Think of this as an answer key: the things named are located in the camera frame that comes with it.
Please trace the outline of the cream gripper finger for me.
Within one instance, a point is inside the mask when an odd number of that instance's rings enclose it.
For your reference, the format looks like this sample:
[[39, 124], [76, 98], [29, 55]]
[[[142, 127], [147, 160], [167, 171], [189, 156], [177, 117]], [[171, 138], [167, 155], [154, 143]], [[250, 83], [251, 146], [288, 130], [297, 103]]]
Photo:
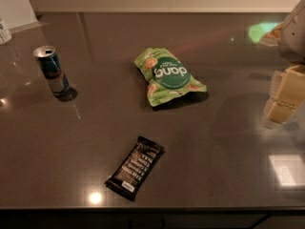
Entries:
[[295, 110], [296, 107], [293, 105], [270, 98], [263, 111], [263, 120], [267, 123], [283, 124], [295, 113]]
[[294, 64], [285, 71], [275, 71], [269, 95], [276, 102], [299, 107], [305, 101], [305, 66]]

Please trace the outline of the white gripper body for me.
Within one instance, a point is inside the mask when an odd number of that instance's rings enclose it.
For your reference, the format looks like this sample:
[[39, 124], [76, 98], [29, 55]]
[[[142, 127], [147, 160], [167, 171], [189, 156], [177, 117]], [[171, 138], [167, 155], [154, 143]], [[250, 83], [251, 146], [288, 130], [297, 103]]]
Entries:
[[278, 48], [282, 58], [305, 64], [305, 0], [300, 0], [285, 17]]

